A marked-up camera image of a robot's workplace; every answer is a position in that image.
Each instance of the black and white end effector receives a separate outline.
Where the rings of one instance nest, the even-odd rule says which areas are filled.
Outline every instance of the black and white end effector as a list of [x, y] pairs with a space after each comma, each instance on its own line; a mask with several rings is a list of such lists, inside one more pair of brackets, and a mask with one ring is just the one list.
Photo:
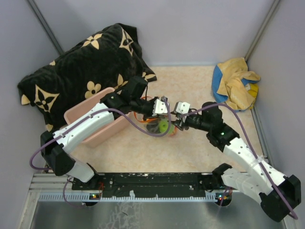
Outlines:
[[202, 114], [187, 116], [187, 113], [191, 112], [190, 104], [178, 102], [173, 112], [177, 118], [173, 122], [174, 125], [180, 130], [191, 127], [208, 132], [206, 136], [210, 143], [247, 171], [247, 174], [241, 173], [228, 164], [222, 164], [213, 171], [216, 182], [241, 191], [259, 203], [271, 219], [281, 221], [290, 213], [283, 199], [287, 200], [292, 209], [301, 203], [300, 180], [294, 175], [287, 177], [277, 171], [266, 163], [263, 157], [256, 158], [239, 134], [223, 122], [222, 111], [213, 104], [215, 103], [204, 103], [203, 109], [210, 108], [203, 110]]
[[70, 153], [82, 140], [93, 134], [103, 126], [113, 122], [121, 114], [130, 111], [143, 114], [144, 118], [158, 117], [167, 114], [164, 103], [166, 98], [155, 97], [149, 101], [141, 99], [147, 81], [141, 77], [133, 77], [124, 86], [120, 94], [115, 92], [107, 94], [88, 113], [77, 119], [69, 126], [55, 131], [53, 134], [46, 131], [41, 135], [41, 145], [58, 138], [55, 142], [41, 151], [48, 165], [55, 175], [69, 175], [79, 179], [83, 183], [91, 183], [96, 186], [99, 175], [89, 164], [73, 158]]

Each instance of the gray wall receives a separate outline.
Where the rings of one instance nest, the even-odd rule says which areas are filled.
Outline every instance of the gray wall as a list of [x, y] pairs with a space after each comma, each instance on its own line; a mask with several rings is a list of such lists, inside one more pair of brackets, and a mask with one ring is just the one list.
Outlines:
[[272, 0], [35, 0], [64, 50], [121, 22], [138, 27], [150, 65], [245, 56]]
[[33, 170], [29, 158], [40, 146], [44, 120], [21, 106], [17, 83], [48, 64], [57, 53], [25, 0], [0, 7], [0, 228], [16, 228]]
[[[295, 174], [305, 193], [305, 1], [282, 1], [249, 60], [261, 75], [256, 109], [274, 164]], [[305, 204], [298, 207], [305, 223]]]

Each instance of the yellow cloth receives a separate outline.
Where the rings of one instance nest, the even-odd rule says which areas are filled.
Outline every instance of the yellow cloth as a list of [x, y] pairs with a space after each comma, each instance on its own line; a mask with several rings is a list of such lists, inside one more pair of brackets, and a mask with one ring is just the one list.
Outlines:
[[230, 59], [217, 65], [223, 76], [217, 93], [228, 96], [226, 103], [234, 110], [253, 108], [257, 97], [257, 84], [249, 83], [248, 89], [243, 85], [242, 79], [259, 81], [261, 77], [253, 71], [248, 71], [244, 58]]

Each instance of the beige table surface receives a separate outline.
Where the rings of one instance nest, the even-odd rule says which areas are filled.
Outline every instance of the beige table surface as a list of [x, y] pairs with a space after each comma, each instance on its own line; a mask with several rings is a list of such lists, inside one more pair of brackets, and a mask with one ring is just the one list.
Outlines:
[[[178, 101], [201, 108], [215, 101], [211, 92], [213, 66], [153, 67], [158, 80], [149, 83], [148, 95], [168, 97], [173, 110]], [[244, 138], [233, 114], [225, 107], [224, 121]], [[239, 112], [257, 154], [262, 150], [251, 111]], [[132, 125], [92, 149], [80, 144], [72, 155], [98, 172], [211, 172], [222, 163], [244, 171], [230, 157], [213, 147], [206, 132], [189, 129], [172, 137], [151, 137]]]

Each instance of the pink plastic container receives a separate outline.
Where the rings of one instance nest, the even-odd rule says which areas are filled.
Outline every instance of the pink plastic container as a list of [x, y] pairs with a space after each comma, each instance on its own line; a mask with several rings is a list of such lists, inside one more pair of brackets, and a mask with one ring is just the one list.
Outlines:
[[[67, 110], [64, 114], [64, 118], [67, 124], [73, 123], [75, 120], [86, 114], [90, 111], [99, 101], [103, 98], [106, 94], [114, 92], [114, 88], [107, 87], [106, 89], [98, 92], [94, 96], [82, 101], [81, 103], [77, 104], [76, 106]], [[95, 148], [100, 143], [106, 141], [111, 136], [115, 135], [117, 132], [123, 130], [128, 126], [129, 122], [124, 117], [119, 117], [112, 123], [108, 124], [107, 126], [102, 127], [101, 129], [97, 130], [91, 136], [86, 138], [82, 141], [83, 144]]]

